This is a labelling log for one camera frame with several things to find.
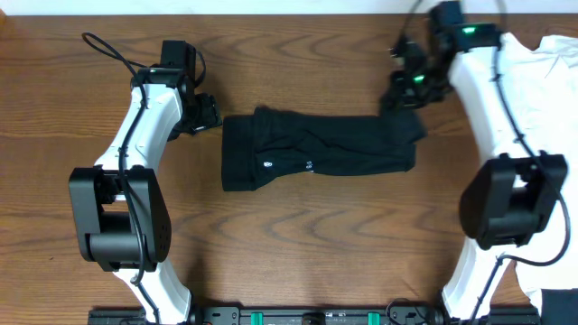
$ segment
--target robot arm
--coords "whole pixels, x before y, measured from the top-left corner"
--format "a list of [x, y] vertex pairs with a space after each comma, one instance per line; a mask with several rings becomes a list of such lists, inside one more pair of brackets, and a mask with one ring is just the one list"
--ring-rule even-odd
[[[383, 109], [416, 109], [442, 101], [455, 89], [470, 120], [482, 168], [463, 193], [461, 225], [466, 237], [453, 277], [442, 291], [451, 319], [467, 320], [494, 270], [498, 257], [519, 255], [533, 234], [545, 229], [556, 201], [555, 192], [520, 145], [499, 98], [493, 58], [501, 47], [501, 31], [491, 23], [466, 23], [457, 1], [438, 4], [429, 13], [433, 58], [401, 35], [392, 54], [404, 66], [391, 76], [382, 98]], [[556, 188], [567, 173], [562, 155], [542, 153], [538, 158]], [[489, 302], [509, 260], [497, 269], [478, 317], [488, 315]]]
[[[155, 322], [157, 312], [162, 324], [186, 322], [191, 313], [191, 292], [181, 284], [167, 257], [171, 221], [156, 173], [168, 141], [181, 133], [195, 135], [222, 124], [213, 96], [194, 94], [201, 81], [194, 81], [198, 54], [186, 42], [164, 41], [160, 64], [136, 74], [144, 86], [147, 107], [141, 108], [142, 93], [133, 79], [131, 104], [113, 143], [94, 167], [76, 168], [70, 176], [70, 198], [82, 256], [123, 280], [143, 304], [149, 322]], [[134, 225], [127, 213], [108, 212], [104, 207], [126, 199], [119, 186], [118, 148], [140, 109], [144, 112], [126, 147], [125, 164], [146, 252], [146, 272], [141, 286], [136, 287], [131, 284], [139, 261]]]

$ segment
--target black cloth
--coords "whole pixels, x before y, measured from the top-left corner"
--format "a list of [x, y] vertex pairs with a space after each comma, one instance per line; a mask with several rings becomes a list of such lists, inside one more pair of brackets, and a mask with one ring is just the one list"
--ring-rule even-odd
[[578, 324], [578, 289], [542, 290], [542, 324]]
[[354, 176], [407, 172], [425, 130], [413, 111], [307, 116], [258, 107], [223, 122], [223, 190], [256, 190], [296, 172]]

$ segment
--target table surface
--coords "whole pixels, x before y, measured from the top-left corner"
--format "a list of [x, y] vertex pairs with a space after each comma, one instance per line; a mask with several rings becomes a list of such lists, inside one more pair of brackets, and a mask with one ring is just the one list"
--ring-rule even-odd
[[[201, 91], [223, 116], [254, 107], [326, 116], [375, 115], [395, 68], [388, 48], [402, 15], [6, 17], [0, 26], [0, 322], [79, 324], [93, 306], [136, 306], [112, 274], [79, 254], [68, 178], [91, 166], [128, 108], [130, 75], [89, 48], [91, 31], [152, 64], [162, 40], [207, 60]], [[496, 21], [474, 16], [475, 21]], [[578, 37], [576, 15], [513, 15], [535, 48]], [[424, 39], [424, 22], [410, 33]], [[166, 146], [158, 180], [172, 219], [172, 259], [202, 304], [385, 305], [434, 302], [464, 235], [461, 192], [478, 170], [455, 94], [419, 111], [429, 136], [407, 173], [279, 178], [223, 192], [221, 129]], [[509, 268], [493, 301], [527, 303]]]

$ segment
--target white cloth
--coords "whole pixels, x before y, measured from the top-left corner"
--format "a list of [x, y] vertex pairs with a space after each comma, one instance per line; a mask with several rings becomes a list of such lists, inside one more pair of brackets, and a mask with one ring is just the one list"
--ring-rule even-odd
[[[547, 36], [536, 51], [512, 35], [503, 36], [499, 69], [507, 101], [530, 147], [562, 153], [569, 172], [562, 193], [570, 211], [572, 241], [565, 256], [547, 267], [517, 264], [518, 282], [539, 310], [540, 289], [578, 288], [578, 39]], [[511, 137], [499, 139], [493, 153], [527, 156]], [[535, 234], [517, 254], [534, 261], [554, 257], [564, 241], [564, 215], [559, 203], [544, 232]]]

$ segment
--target green connector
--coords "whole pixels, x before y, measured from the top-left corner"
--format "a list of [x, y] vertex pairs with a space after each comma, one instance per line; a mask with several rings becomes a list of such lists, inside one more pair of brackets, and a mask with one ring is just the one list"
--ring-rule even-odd
[[370, 312], [368, 314], [368, 325], [379, 325], [379, 313]]
[[251, 314], [251, 325], [263, 325], [263, 313], [253, 312]]

